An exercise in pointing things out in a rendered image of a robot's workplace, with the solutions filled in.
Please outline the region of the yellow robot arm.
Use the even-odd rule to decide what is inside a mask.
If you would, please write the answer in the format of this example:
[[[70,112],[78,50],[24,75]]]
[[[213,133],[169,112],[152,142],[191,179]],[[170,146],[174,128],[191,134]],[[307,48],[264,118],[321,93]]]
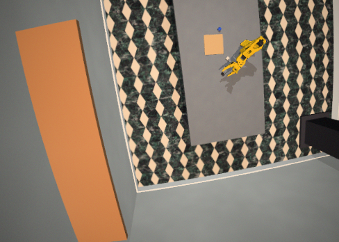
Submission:
[[[240,50],[241,54],[236,58],[236,63],[242,67],[245,64],[245,61],[255,52],[262,49],[263,45],[266,43],[266,40],[260,36],[259,38],[248,41],[245,40],[242,43],[240,43],[243,48]],[[241,59],[241,58],[243,59]]]

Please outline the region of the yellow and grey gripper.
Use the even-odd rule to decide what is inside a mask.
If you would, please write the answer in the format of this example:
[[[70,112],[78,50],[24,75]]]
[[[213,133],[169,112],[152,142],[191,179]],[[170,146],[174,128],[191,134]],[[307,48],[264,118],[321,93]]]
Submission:
[[[232,74],[234,74],[234,73],[238,73],[238,70],[240,69],[240,67],[239,67],[239,65],[237,64],[237,63],[235,63],[235,62],[232,62],[232,63],[230,63],[228,66],[226,66],[222,71],[224,71],[224,70],[226,70],[226,69],[228,69],[228,68],[230,68],[230,67],[233,67],[233,71],[230,73],[230,74],[228,74],[228,76],[230,76],[230,75],[232,75]]]

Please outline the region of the orange mat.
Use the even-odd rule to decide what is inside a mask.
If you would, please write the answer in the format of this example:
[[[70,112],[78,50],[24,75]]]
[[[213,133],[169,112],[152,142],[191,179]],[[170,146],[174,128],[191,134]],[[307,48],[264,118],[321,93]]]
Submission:
[[[223,35],[204,35],[205,55],[223,54]]]

